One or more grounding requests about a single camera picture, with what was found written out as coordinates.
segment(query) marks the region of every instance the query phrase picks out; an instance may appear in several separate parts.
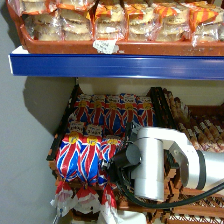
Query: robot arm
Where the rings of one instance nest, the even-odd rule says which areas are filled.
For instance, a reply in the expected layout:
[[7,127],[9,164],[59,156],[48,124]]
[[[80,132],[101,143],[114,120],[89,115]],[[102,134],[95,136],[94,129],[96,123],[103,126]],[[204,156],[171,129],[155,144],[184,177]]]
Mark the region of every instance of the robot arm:
[[[224,153],[196,151],[185,134],[172,129],[137,127],[132,132],[135,134],[129,138],[130,142],[112,158],[110,164],[113,165],[109,165],[112,173],[117,173],[114,179],[119,180],[116,184],[131,201],[149,208],[170,208],[193,203],[217,192],[224,195]],[[158,205],[146,205],[135,198],[164,201],[164,149],[169,150],[179,164],[184,187],[205,193],[189,201]],[[129,169],[129,183],[134,182],[135,197],[124,186],[128,185],[123,175],[125,169]]]

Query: blue shelf edge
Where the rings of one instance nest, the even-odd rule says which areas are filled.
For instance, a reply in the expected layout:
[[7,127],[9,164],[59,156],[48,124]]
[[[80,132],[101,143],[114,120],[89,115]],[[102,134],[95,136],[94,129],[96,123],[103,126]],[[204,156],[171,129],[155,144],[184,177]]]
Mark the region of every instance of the blue shelf edge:
[[224,56],[9,55],[15,76],[224,80]]

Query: label sticker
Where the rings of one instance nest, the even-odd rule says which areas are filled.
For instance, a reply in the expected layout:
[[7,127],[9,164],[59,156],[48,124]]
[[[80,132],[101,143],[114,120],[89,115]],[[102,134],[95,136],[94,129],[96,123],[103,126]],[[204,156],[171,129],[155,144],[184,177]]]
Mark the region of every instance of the label sticker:
[[97,49],[99,53],[112,54],[114,53],[116,40],[95,40],[93,47]]

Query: product label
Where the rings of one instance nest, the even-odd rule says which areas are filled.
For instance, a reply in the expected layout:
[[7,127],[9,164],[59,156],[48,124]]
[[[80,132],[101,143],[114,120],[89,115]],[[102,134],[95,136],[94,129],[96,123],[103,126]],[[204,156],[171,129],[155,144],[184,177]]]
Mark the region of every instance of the product label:
[[74,144],[79,140],[79,134],[77,132],[72,132],[69,134],[68,141],[70,144]]
[[119,96],[108,96],[108,101],[114,102],[114,103],[120,103],[120,97]]
[[216,128],[218,129],[219,133],[223,132],[223,130],[222,130],[222,128],[220,126],[217,125]]
[[197,126],[194,126],[194,130],[197,134],[200,134],[201,133],[201,130],[197,127]]
[[211,124],[211,122],[209,121],[209,120],[205,120],[205,124],[207,125],[207,126],[212,126],[212,124]]
[[112,54],[115,50],[116,40],[95,40],[93,42],[93,47],[98,50],[98,52],[104,54]]
[[102,127],[89,124],[86,129],[86,133],[89,136],[102,136]]
[[89,145],[96,145],[97,144],[97,137],[95,137],[95,136],[89,136],[88,138],[87,138],[87,143],[89,144]]
[[83,122],[72,121],[70,123],[69,130],[70,132],[78,132],[80,134],[83,134],[83,127],[84,127]]
[[187,131],[188,131],[190,137],[194,137],[194,133],[193,133],[193,131],[191,129],[187,129]]
[[203,122],[200,123],[200,127],[201,127],[202,130],[206,129],[206,126],[205,126],[205,124]]

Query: food package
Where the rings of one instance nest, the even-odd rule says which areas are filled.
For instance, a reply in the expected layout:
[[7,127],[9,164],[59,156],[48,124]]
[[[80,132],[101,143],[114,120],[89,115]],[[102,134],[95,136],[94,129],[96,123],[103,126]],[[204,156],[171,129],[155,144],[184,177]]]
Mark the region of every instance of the food package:
[[31,16],[34,40],[60,41],[62,40],[61,21],[58,12]]
[[80,94],[74,105],[74,112],[71,116],[76,118],[76,121],[88,122],[89,121],[89,104],[91,96]]
[[94,6],[94,0],[58,0],[57,7],[61,9],[88,11]]
[[55,0],[9,0],[8,3],[18,16],[50,13],[56,9]]
[[104,114],[106,135],[121,135],[125,127],[122,123],[120,96],[106,96]]
[[116,188],[116,185],[110,183],[110,177],[107,172],[101,169],[102,162],[108,163],[109,160],[121,150],[122,146],[123,141],[118,136],[107,135],[102,139],[99,153],[98,185],[103,189],[108,183],[113,189]]
[[160,28],[154,36],[155,41],[173,42],[189,39],[189,9],[177,3],[153,3],[154,13],[158,15]]
[[118,224],[122,223],[122,219],[118,217],[116,199],[110,184],[107,184],[102,196],[100,206],[100,214],[97,224]]
[[65,41],[88,41],[92,39],[92,24],[88,11],[61,9],[60,16]]
[[57,153],[57,170],[62,181],[57,187],[55,199],[51,201],[51,205],[57,208],[58,216],[65,216],[74,207],[73,191],[68,183],[78,176],[82,139],[83,134],[80,130],[73,129],[70,134],[64,136]]
[[136,96],[134,94],[120,94],[121,98],[121,115],[123,120],[124,127],[127,122],[136,122],[138,121],[138,107],[136,102]]
[[104,125],[105,95],[93,95],[89,105],[89,123]]
[[83,185],[74,197],[73,208],[84,214],[98,212],[100,202],[98,194],[91,188],[98,179],[98,162],[100,144],[102,141],[102,127],[89,124],[82,139],[80,149],[80,163],[78,163],[78,177]]
[[[109,162],[109,160],[122,148],[122,145],[122,140],[118,136],[105,136],[101,142],[99,164],[101,164],[102,161]],[[113,193],[113,189],[116,188],[116,185],[110,182],[110,177],[101,169],[100,166],[98,173],[98,185],[102,187],[104,191],[97,223],[119,223],[116,200]]]
[[124,9],[118,0],[101,0],[95,12],[95,40],[122,40],[126,33]]
[[150,40],[156,24],[153,8],[148,7],[144,1],[135,2],[133,0],[126,0],[124,6],[127,15],[128,40]]
[[138,96],[138,120],[139,124],[143,127],[156,126],[155,111],[150,97]]
[[192,45],[200,42],[218,41],[222,38],[220,30],[223,24],[224,10],[206,1],[182,3],[190,9],[190,27],[192,30]]

